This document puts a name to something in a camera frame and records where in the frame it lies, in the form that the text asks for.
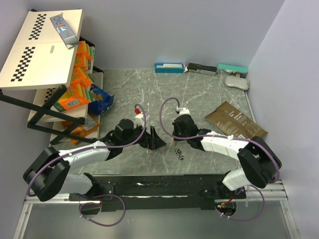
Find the key bunch with panda charm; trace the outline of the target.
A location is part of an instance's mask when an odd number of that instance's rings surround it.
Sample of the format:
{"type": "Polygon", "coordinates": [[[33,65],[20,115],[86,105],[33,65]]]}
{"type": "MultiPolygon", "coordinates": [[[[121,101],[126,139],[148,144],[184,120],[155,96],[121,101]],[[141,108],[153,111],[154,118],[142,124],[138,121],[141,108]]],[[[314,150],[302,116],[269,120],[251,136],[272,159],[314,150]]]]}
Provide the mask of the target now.
{"type": "Polygon", "coordinates": [[[176,155],[177,155],[179,160],[183,160],[184,159],[183,153],[182,153],[182,151],[179,148],[175,149],[175,153],[176,153],[176,155]]]}

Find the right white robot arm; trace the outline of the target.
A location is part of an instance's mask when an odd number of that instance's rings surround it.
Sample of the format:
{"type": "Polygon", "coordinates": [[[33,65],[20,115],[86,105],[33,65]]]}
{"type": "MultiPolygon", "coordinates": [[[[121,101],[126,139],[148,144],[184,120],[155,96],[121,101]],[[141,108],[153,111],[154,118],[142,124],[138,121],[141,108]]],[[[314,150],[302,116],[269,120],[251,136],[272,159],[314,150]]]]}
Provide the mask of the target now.
{"type": "Polygon", "coordinates": [[[239,161],[241,168],[227,172],[217,187],[222,198],[230,198],[245,186],[265,188],[278,180],[282,163],[262,138],[234,138],[199,129],[190,115],[178,116],[172,125],[174,140],[185,140],[194,149],[219,153],[239,161]]]}

